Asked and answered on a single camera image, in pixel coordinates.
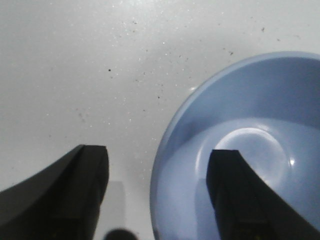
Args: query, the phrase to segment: blue bowl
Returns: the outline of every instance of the blue bowl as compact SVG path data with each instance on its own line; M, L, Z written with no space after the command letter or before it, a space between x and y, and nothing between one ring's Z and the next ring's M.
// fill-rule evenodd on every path
M220 239L206 186L212 149L239 150L265 183L320 230L320 56L252 57L213 76L186 100L153 166L156 239Z

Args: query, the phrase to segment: white countertop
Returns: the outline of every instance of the white countertop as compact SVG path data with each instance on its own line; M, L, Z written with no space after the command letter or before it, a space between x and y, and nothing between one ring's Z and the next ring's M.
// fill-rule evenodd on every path
M320 54L317 0L0 3L0 190L78 144L106 145L95 240L117 227L154 239L154 157L197 86L254 55Z

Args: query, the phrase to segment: speckled surface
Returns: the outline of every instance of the speckled surface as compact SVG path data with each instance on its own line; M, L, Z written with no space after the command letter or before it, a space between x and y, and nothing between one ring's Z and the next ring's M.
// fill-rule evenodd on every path
M257 54L320 54L317 0L0 0L0 190L78 144L106 145L95 240L154 239L151 170L186 97Z

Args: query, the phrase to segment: black object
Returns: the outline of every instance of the black object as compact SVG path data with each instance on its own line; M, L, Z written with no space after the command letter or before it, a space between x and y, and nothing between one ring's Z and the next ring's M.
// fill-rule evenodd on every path
M105 236L104 240L138 240L137 237L126 229L114 229Z
M91 240L108 179L106 148L77 146L0 193L0 240Z
M213 150L206 183L221 240L320 240L237 150Z

